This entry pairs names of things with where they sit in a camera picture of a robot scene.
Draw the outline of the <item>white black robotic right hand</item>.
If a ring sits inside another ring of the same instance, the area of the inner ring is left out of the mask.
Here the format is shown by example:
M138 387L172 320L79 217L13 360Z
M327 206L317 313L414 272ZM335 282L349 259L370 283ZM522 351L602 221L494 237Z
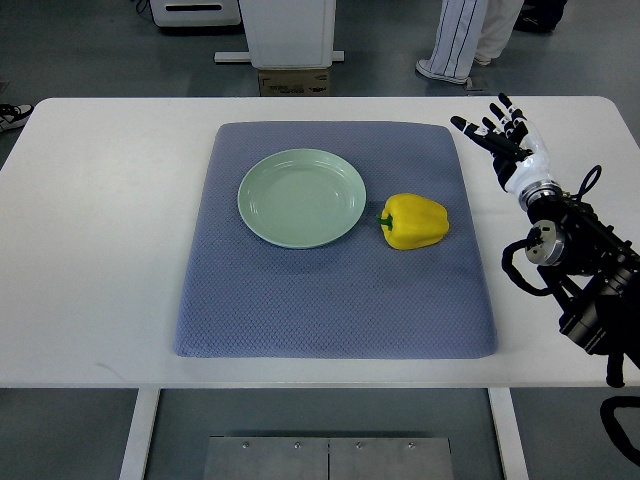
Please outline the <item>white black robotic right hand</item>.
M476 125L460 116L450 121L472 142L488 151L501 188L515 196L539 181L552 179L550 157L534 124L505 94L498 95L499 105L491 103L495 122L483 117Z

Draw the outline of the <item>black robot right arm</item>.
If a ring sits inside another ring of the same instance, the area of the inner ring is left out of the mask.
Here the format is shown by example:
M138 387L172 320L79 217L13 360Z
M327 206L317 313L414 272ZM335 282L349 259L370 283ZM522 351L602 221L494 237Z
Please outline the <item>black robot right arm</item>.
M607 357L606 382L621 388L624 361L639 362L639 255L583 200L601 173L594 166L575 194L552 180L527 186L519 201L532 227L504 249L501 266L521 290L555 298L560 333Z

